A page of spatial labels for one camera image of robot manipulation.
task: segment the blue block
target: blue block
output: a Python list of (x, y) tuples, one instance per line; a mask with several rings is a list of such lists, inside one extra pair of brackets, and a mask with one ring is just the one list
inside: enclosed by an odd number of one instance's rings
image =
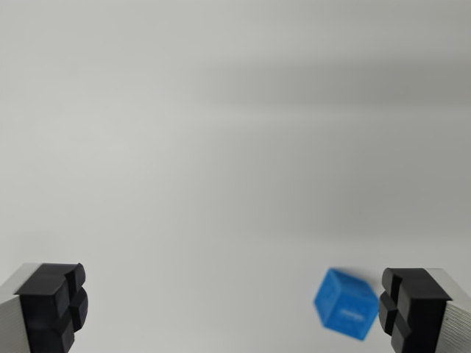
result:
[(368, 283), (331, 268), (314, 299), (322, 325), (364, 340), (378, 315), (378, 298)]

